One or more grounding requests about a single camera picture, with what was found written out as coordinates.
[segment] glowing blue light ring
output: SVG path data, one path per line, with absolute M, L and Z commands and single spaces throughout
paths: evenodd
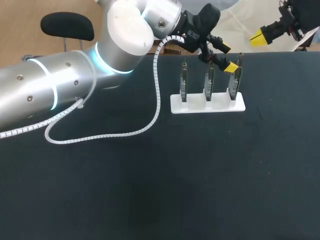
M 110 69 L 111 71 L 117 73 L 117 74 L 130 74 L 133 72 L 133 70 L 131 71 L 118 71 L 118 70 L 115 70 L 113 69 L 112 67 L 110 67 L 103 59 L 102 57 L 100 56 L 99 52 L 98 52 L 98 43 L 95 44 L 95 54 L 96 56 L 98 57 L 99 61 L 107 68 L 107 69 Z
M 41 62 L 39 62 L 38 60 L 32 58 L 32 59 L 29 59 L 28 61 L 32 61 L 32 62 L 35 62 L 36 64 L 38 64 L 40 66 L 40 68 L 42 68 L 42 70 L 45 72 L 45 74 L 47 76 L 51 75 L 51 73 L 48 71 L 48 69 Z M 57 92 L 57 86 L 56 85 L 53 85 L 51 87 L 52 87 L 53 95 L 54 95 L 54 102 L 53 102 L 53 106 L 51 108 L 51 110 L 53 110 L 53 109 L 56 108 L 56 106 L 58 104 L 58 92 Z

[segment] screw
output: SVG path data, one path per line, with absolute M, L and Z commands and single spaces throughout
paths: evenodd
M 166 23 L 164 21 L 160 21 L 158 23 L 159 28 L 163 29 L 166 26 Z
M 16 76 L 16 79 L 18 79 L 19 81 L 22 81 L 24 79 L 24 76 L 18 75 L 18 76 Z

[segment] tool holder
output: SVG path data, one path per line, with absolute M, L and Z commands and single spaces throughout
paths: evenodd
M 238 55 L 239 68 L 232 73 L 226 92 L 213 92 L 215 68 L 214 64 L 208 64 L 205 74 L 202 93 L 188 94 L 188 69 L 187 63 L 182 64 L 180 76 L 180 94 L 171 95 L 171 112 L 173 114 L 197 114 L 197 113 L 227 113 L 244 112 L 246 105 L 239 91 L 242 69 L 243 54 Z

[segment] dark tablecloth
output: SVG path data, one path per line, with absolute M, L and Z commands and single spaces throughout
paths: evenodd
M 246 54 L 242 113 L 171 114 L 182 60 L 160 57 L 161 113 L 139 136 L 61 146 L 39 129 L 1 140 L 0 239 L 320 239 L 320 53 Z M 200 93 L 206 65 L 186 60 Z M 228 80 L 219 72 L 216 91 Z M 51 136 L 135 131 L 155 103 L 148 56 Z

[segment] white stand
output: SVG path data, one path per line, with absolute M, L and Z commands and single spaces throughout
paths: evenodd
M 242 94 L 238 92 L 236 100 L 232 101 L 229 89 L 226 92 L 213 93 L 211 101 L 206 100 L 204 92 L 187 94 L 186 102 L 182 102 L 180 94 L 171 95 L 170 100 L 173 114 L 227 113 L 246 110 Z

